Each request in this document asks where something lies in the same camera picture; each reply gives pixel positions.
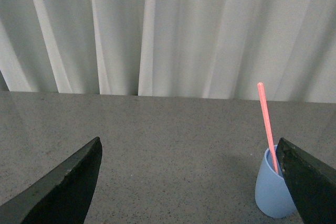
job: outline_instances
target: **cup rim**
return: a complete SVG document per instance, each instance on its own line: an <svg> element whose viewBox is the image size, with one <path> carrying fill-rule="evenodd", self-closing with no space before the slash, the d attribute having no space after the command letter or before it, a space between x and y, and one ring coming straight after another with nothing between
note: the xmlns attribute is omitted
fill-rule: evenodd
<svg viewBox="0 0 336 224"><path fill-rule="evenodd" d="M269 148L267 148L265 150L265 153L264 153L264 159L265 159L265 162L266 162L266 165L268 166L268 168L274 173L274 175L278 176L279 178L281 178L282 180L285 180L283 177L281 177L279 174L277 174L275 172L275 170L269 165L268 161L267 161L267 154L269 153Z"/></svg>

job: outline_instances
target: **pink straw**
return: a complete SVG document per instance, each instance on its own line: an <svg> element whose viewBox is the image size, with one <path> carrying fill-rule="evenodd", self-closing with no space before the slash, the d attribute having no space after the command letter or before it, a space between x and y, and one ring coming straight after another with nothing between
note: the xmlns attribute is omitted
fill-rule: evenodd
<svg viewBox="0 0 336 224"><path fill-rule="evenodd" d="M259 92L259 97L260 97L261 110L263 111L266 135L267 135L267 140L268 140L268 147L269 147L269 151L271 153L273 167L274 167L275 172L277 174L279 174L278 165L277 165L277 158L275 156L275 150L274 150L271 124L269 122L269 116L268 116L265 89L264 89L264 84L262 82L258 83L258 92Z"/></svg>

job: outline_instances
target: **curtain fold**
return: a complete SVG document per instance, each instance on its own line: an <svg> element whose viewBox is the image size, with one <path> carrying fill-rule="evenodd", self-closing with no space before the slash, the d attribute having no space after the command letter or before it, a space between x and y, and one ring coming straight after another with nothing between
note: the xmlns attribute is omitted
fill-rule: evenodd
<svg viewBox="0 0 336 224"><path fill-rule="evenodd" d="M336 102L336 0L0 0L0 89Z"/></svg>

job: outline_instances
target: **table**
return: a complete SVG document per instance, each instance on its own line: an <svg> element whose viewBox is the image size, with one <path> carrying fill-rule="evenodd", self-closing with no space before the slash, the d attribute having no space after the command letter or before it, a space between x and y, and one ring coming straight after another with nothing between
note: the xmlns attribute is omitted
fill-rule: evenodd
<svg viewBox="0 0 336 224"><path fill-rule="evenodd" d="M336 167L336 104L269 102L281 137ZM86 222L302 223L265 216L259 101L0 92L0 204L95 136L103 158Z"/></svg>

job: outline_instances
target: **plastic cup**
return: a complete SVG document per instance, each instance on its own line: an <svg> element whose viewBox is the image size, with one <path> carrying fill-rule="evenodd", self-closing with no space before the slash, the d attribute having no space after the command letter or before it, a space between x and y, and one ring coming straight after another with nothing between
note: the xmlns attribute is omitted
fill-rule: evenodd
<svg viewBox="0 0 336 224"><path fill-rule="evenodd" d="M277 160L277 174L272 165L269 148L265 151L256 182L255 198L259 209L273 218L283 218L296 211Z"/></svg>

